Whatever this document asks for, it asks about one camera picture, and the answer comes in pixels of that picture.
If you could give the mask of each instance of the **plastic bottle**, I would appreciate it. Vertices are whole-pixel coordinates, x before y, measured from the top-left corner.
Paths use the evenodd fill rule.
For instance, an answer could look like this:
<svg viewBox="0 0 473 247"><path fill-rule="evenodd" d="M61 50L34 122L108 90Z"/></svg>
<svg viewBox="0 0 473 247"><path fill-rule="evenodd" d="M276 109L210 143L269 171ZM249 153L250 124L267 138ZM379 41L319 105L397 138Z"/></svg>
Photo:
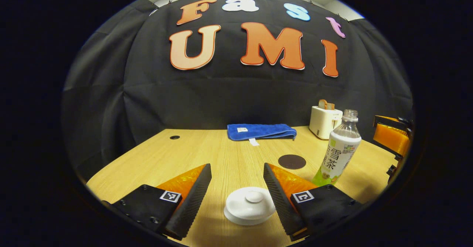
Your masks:
<svg viewBox="0 0 473 247"><path fill-rule="evenodd" d="M338 181L361 142L360 133L356 128L358 112L345 109L341 119L341 124L330 132L324 161L312 179L312 183L319 187L334 185Z"/></svg>

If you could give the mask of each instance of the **blue towel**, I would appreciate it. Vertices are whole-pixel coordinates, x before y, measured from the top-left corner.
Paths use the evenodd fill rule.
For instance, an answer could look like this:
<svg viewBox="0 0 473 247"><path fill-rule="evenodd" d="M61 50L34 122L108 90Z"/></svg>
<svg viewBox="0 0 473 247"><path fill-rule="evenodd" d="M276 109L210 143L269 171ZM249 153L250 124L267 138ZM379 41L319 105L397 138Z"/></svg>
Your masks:
<svg viewBox="0 0 473 247"><path fill-rule="evenodd" d="M233 141L243 141L251 138L296 138L297 131L286 124L229 124L228 138Z"/></svg>

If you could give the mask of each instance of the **screw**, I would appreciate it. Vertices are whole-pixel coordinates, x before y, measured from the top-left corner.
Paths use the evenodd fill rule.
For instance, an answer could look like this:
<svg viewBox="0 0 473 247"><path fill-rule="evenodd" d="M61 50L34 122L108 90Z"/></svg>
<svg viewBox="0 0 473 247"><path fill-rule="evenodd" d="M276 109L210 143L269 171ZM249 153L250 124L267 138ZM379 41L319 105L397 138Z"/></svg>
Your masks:
<svg viewBox="0 0 473 247"><path fill-rule="evenodd" d="M150 217L150 218L149 218L149 221L151 221L151 222L153 222L153 223L155 223L155 224L158 224L158 223L159 223L159 221L158 221L155 217Z"/></svg>

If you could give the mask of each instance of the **blue letter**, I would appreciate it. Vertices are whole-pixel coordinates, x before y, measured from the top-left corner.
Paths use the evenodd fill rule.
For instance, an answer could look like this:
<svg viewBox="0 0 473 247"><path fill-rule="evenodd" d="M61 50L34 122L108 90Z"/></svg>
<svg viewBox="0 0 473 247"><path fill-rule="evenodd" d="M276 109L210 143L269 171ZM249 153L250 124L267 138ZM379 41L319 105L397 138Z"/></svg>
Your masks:
<svg viewBox="0 0 473 247"><path fill-rule="evenodd" d="M291 16L292 18L298 18L303 21L310 20L310 16L309 14L307 14L309 12L303 7L291 3L284 4L284 7L287 9L286 13L289 14L289 16Z"/></svg>

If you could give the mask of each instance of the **white lid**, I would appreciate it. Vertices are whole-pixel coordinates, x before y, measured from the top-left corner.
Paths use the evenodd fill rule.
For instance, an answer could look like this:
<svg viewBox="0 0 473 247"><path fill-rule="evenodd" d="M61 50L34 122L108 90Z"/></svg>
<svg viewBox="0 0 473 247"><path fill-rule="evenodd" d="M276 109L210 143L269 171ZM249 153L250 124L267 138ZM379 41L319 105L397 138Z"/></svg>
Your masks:
<svg viewBox="0 0 473 247"><path fill-rule="evenodd" d="M233 191L223 210L225 217L238 225L256 225L265 222L276 211L268 190L245 187Z"/></svg>

